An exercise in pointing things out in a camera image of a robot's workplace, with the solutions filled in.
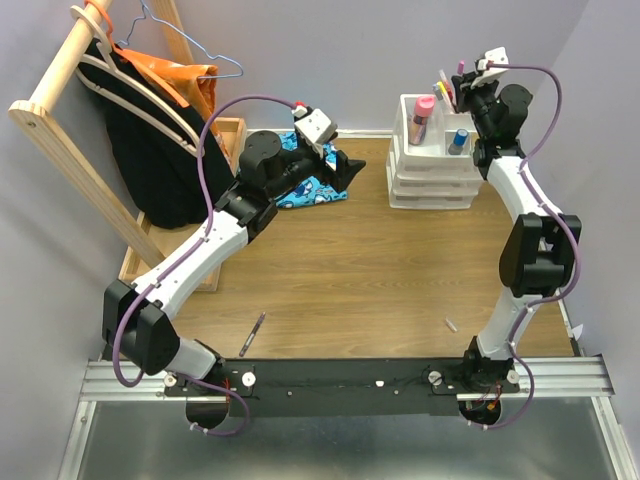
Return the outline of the red clear-cap pen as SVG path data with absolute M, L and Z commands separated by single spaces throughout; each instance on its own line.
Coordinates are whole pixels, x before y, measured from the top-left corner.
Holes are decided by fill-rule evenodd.
M 447 96 L 449 98 L 449 102 L 451 104 L 451 109 L 452 109 L 452 111 L 454 113 L 456 113 L 457 112 L 457 108 L 456 108 L 455 95 L 454 95 L 454 91 L 453 91 L 453 88 L 451 86 L 451 83 L 449 81 L 449 78 L 448 78 L 448 76 L 446 75 L 446 73 L 444 72 L 443 69 L 440 69 L 438 71 L 438 74 L 439 74 L 439 77 L 440 77 L 440 82 L 442 83 L 442 85 L 443 85 L 443 87 L 444 87 L 444 89 L 445 89 L 445 91 L 447 93 Z

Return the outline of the grey cap white marker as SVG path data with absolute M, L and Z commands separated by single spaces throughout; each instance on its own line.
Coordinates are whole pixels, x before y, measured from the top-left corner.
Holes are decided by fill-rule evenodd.
M 432 86 L 432 90 L 433 90 L 433 94 L 435 95 L 435 97 L 436 97 L 436 99 L 438 101 L 442 101 L 444 99 L 443 93 L 442 93 L 440 87 L 437 84 L 434 84 Z

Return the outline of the pink lid pen tube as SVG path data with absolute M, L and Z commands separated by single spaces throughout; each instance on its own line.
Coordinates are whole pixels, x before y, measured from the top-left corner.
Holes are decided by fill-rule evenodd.
M 421 145 L 427 132 L 427 125 L 435 109 L 435 95 L 421 95 L 416 98 L 411 118 L 408 121 L 408 144 Z

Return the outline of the small white chalk piece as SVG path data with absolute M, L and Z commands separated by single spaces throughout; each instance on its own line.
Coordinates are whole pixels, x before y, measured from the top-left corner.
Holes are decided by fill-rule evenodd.
M 447 327 L 453 332 L 453 333 L 457 333 L 458 332 L 458 328 L 457 326 L 448 318 L 445 318 L 445 324 L 447 325 Z

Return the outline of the dark purple pen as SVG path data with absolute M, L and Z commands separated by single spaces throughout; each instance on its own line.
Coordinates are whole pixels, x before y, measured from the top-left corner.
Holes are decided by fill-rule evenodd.
M 266 313 L 262 312 L 260 314 L 260 316 L 258 317 L 256 323 L 252 327 L 249 335 L 247 336 L 247 339 L 243 343 L 243 345 L 242 345 L 242 347 L 241 347 L 241 349 L 240 349 L 240 351 L 238 353 L 238 356 L 240 358 L 244 357 L 247 354 L 247 352 L 248 352 L 249 348 L 251 347 L 252 343 L 254 342 L 255 337 L 258 334 L 258 332 L 259 332 L 259 330 L 260 330 L 265 318 L 266 318 Z

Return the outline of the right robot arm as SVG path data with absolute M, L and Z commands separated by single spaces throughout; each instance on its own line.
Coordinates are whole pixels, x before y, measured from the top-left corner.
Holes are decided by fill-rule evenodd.
M 480 73 L 455 75 L 452 84 L 458 110 L 470 114 L 478 133 L 474 164 L 513 222 L 499 260 L 502 293 L 456 373 L 467 389 L 480 392 L 506 381 L 517 345 L 539 306 L 569 283 L 582 224 L 540 192 L 525 162 L 519 134 L 532 94 L 518 84 L 501 87 L 497 79 Z

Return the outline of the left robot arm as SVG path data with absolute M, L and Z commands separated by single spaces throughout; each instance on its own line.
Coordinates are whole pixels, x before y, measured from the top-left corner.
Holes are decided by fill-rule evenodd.
M 366 165 L 341 150 L 335 156 L 329 162 L 323 144 L 310 145 L 301 133 L 293 150 L 285 149 L 272 131 L 249 135 L 235 180 L 207 220 L 133 283 L 116 280 L 107 287 L 102 335 L 112 348 L 114 372 L 123 386 L 132 388 L 140 381 L 125 378 L 120 360 L 126 358 L 141 375 L 167 371 L 186 376 L 201 395 L 220 387 L 219 355 L 199 341 L 181 337 L 172 321 L 211 271 L 266 229 L 278 213 L 278 198 L 310 177 L 341 192 Z

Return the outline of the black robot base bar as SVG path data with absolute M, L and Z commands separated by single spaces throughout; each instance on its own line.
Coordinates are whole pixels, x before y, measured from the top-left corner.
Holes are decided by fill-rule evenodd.
M 514 363 L 506 381 L 470 389 L 457 379 L 462 358 L 236 359 L 204 387 L 183 377 L 165 394 L 184 397 L 189 420 L 206 427 L 228 417 L 352 417 L 464 414 L 492 425 L 499 398 L 520 390 Z

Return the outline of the blue shark print cloth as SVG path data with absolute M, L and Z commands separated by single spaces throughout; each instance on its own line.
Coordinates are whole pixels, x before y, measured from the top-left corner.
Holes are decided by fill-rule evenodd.
M 303 148 L 317 153 L 309 147 L 295 132 L 277 134 L 261 130 L 251 134 L 239 160 L 236 176 L 239 184 L 260 198 L 276 203 L 280 209 L 308 207 L 320 203 L 345 200 L 346 190 L 336 192 L 329 185 L 310 177 L 293 192 L 282 192 L 282 174 L 285 168 L 283 152 Z M 338 150 L 331 144 L 324 145 L 327 162 L 334 162 L 333 151 Z

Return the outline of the white drawer organizer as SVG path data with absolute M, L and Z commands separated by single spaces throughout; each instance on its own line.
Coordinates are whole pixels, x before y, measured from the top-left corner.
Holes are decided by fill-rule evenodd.
M 386 177 L 389 204 L 397 209 L 468 209 L 478 195 L 483 179 L 473 163 L 477 139 L 468 113 L 448 113 L 437 102 L 421 145 L 408 144 L 408 121 L 417 94 L 402 94 L 396 112 Z M 461 155 L 447 152 L 457 129 L 466 129 L 469 138 Z

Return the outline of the orange garment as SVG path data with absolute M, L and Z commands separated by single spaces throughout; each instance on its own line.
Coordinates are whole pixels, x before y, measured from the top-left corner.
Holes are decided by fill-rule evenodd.
M 183 65 L 131 49 L 116 48 L 116 53 L 123 65 L 134 67 L 159 94 L 183 111 L 191 107 L 203 120 L 214 113 L 216 65 Z

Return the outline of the black hanging garment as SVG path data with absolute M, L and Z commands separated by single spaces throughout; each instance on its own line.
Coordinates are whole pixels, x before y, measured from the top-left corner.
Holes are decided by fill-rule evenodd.
M 110 53 L 118 71 L 157 94 L 178 115 L 199 139 L 205 120 L 191 107 L 181 107 L 159 94 L 134 67 L 123 65 L 116 52 Z M 100 109 L 112 154 L 126 188 L 139 210 L 151 223 L 163 229 L 182 228 L 206 220 L 207 209 L 201 191 L 196 156 L 169 138 L 154 125 L 140 118 L 126 106 L 102 95 L 110 93 L 128 102 L 150 117 L 180 135 L 189 147 L 197 147 L 197 141 L 185 138 L 184 130 L 151 99 L 136 91 L 113 74 L 86 62 L 78 65 L 83 78 L 95 84 L 99 91 L 95 102 Z M 212 202 L 215 202 L 233 182 L 228 156 L 220 142 L 215 125 L 207 134 L 203 169 Z

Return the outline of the wooden clothes rack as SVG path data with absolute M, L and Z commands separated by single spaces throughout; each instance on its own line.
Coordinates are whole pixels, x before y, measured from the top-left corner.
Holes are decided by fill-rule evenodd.
M 157 94 L 116 70 L 110 58 L 111 45 L 107 32 L 100 25 L 103 19 L 95 8 L 91 5 L 84 7 L 73 5 L 70 7 L 70 14 L 74 19 L 74 25 L 35 90 L 29 99 L 14 101 L 8 109 L 8 115 L 127 243 L 128 248 L 119 278 L 132 281 L 148 272 L 150 268 L 157 266 L 167 254 L 186 240 L 189 234 L 194 233 L 196 228 L 187 226 L 177 230 L 166 230 L 154 226 L 144 213 L 133 217 L 89 159 L 56 121 L 53 109 L 73 77 L 78 78 L 89 89 L 99 91 L 95 84 L 83 78 L 77 71 L 78 64 L 86 62 L 106 70 L 136 91 L 146 95 L 180 125 L 180 128 L 186 132 L 183 136 L 188 135 L 185 138 L 196 142 L 198 137 L 193 129 L 172 112 Z M 194 147 L 189 147 L 180 135 L 172 132 L 145 112 L 115 95 L 106 92 L 101 94 L 126 106 L 140 118 L 146 119 L 192 155 L 196 153 Z

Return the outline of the orange hanger hook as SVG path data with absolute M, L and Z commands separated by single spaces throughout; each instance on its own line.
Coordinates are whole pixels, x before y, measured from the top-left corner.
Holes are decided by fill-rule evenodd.
M 91 5 L 100 13 L 102 19 L 106 22 L 108 33 L 114 30 L 113 22 L 107 13 L 107 9 L 98 0 L 84 0 L 84 5 Z

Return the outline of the aluminium rail frame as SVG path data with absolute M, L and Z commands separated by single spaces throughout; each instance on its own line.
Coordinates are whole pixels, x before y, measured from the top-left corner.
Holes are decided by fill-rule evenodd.
M 467 211 L 388 206 L 386 137 L 341 146 L 368 165 L 347 202 L 283 213 L 183 306 L 176 330 L 235 357 L 235 406 L 212 438 L 185 412 L 223 401 L 161 376 L 86 369 L 62 477 L 73 479 L 635 479 L 604 360 L 569 342 L 563 306 L 525 340 L 534 382 L 494 399 L 442 394 L 432 357 L 487 318 L 509 218 L 484 187 Z

